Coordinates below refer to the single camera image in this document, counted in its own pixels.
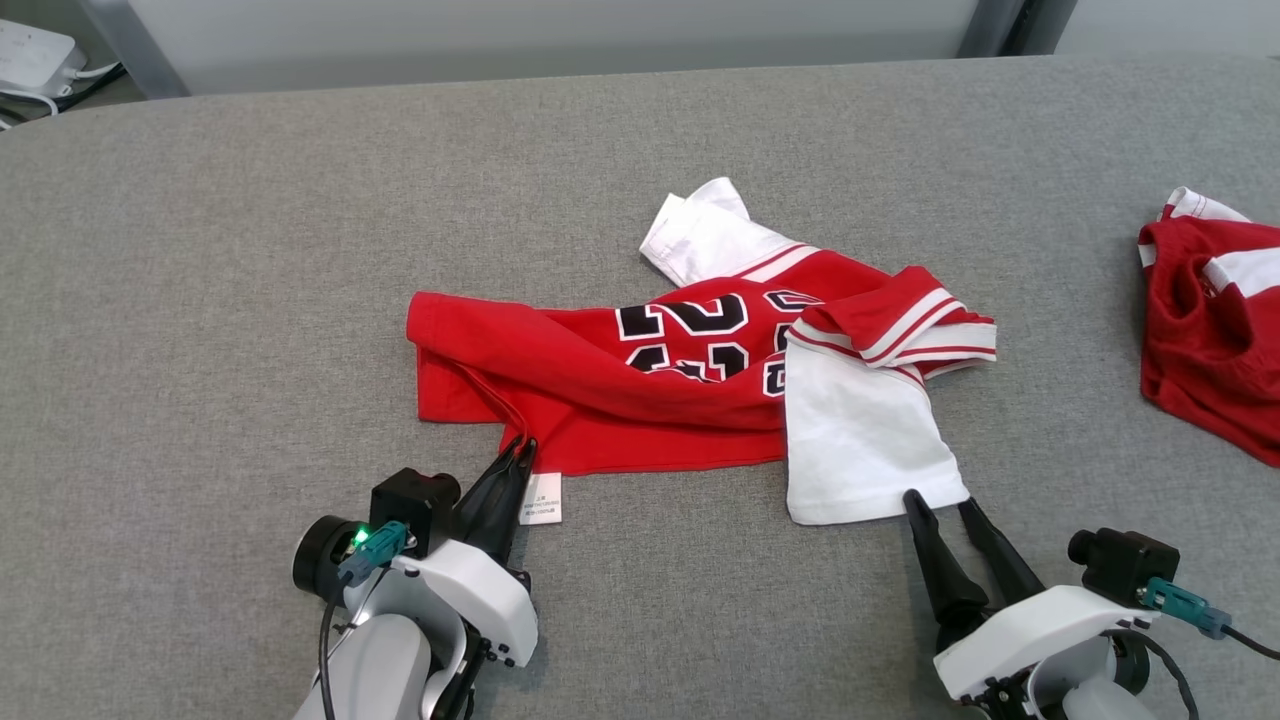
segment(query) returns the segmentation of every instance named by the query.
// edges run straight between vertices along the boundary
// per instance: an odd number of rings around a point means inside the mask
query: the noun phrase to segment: red stripe
[[[808,247],[808,245],[792,245],[791,247],[787,247],[786,250],[778,252],[777,255],[774,255],[774,256],[772,256],[772,258],[769,258],[767,260],[763,260],[763,261],[760,261],[760,263],[758,263],[755,265],[751,265],[750,268],[742,270],[741,273],[737,273],[733,277],[735,278],[740,278],[740,277],[742,277],[745,274],[754,273],[755,270],[759,270],[760,268],[768,265],[769,263],[772,263],[774,260],[781,260],[782,258],[786,258],[787,255],[791,255],[792,252],[795,252],[796,250],[800,250],[801,247]]]
[[[826,341],[820,341],[820,340],[814,340],[814,338],[808,337],[806,334],[796,331],[795,327],[791,328],[791,334],[796,336],[797,338],[800,338],[801,341],[806,342],[808,345],[817,345],[819,347],[826,347],[828,350],[835,350],[836,352],[840,352],[842,355],[847,355],[847,356],[852,357],[854,360],[858,360],[859,363],[863,361],[861,355],[854,352],[852,350],[849,350],[847,347],[841,347],[841,346],[838,346],[838,345],[836,345],[833,342],[826,342]],[[882,370],[882,369],[883,370],[893,370],[895,373],[897,373],[897,374],[902,375],[904,378],[908,378],[911,382],[914,382],[915,384],[920,386],[922,389],[924,388],[924,380],[922,380],[920,378],[916,378],[915,375],[913,375],[911,373],[904,370],[902,368],[872,368],[872,369],[873,370]]]
[[[908,355],[923,355],[925,352],[982,352],[983,355],[995,355],[995,347],[977,346],[977,345],[947,345],[942,347],[920,347],[918,350],[904,350],[899,352],[899,357],[906,357]]]
[[[911,327],[906,328],[905,331],[902,331],[902,334],[897,336],[897,340],[893,341],[893,345],[888,346],[888,350],[886,350],[884,352],[881,352],[876,357],[868,359],[867,364],[870,365],[870,364],[878,363],[881,359],[883,359],[883,357],[886,357],[888,355],[892,355],[893,351],[897,350],[897,346],[902,345],[902,340],[904,338],[909,337],[913,332],[915,332],[916,328],[919,328],[922,324],[924,324],[924,322],[928,320],[941,307],[943,307],[946,305],[950,305],[952,302],[956,302],[959,305],[959,301],[955,297],[947,297],[942,302],[938,302],[933,307],[929,307],[928,313],[924,313],[923,315],[920,315],[920,318],[918,320],[915,320],[914,323],[911,323]],[[941,318],[936,318],[933,322],[937,323],[940,319]]]

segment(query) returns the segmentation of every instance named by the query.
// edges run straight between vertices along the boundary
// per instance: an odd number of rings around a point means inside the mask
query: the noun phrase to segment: camera lens
[[[325,515],[315,521],[298,541],[293,553],[293,584],[321,600],[329,600],[338,589],[338,564],[346,559],[364,524],[337,515]],[[338,597],[338,606],[346,607]]]

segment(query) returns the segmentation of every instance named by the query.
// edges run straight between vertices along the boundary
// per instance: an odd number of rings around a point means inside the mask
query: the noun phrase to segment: white power adapter
[[[73,37],[0,19],[0,90],[69,95],[87,60]]]

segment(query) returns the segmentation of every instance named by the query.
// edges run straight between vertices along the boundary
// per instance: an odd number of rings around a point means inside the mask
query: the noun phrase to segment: red and white shirt
[[[1143,395],[1280,466],[1280,228],[1180,187],[1138,255]]]
[[[924,380],[995,360],[996,328],[927,270],[888,275],[787,240],[723,178],[668,197],[640,250],[677,286],[645,305],[417,293],[419,415],[536,437],[538,471],[787,456],[806,524],[900,514],[910,487],[936,506],[968,497]]]

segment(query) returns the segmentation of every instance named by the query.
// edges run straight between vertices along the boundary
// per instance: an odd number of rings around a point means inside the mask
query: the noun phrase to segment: white sleeve
[[[727,178],[667,196],[640,254],[680,287],[750,270],[801,243],[753,223]]]

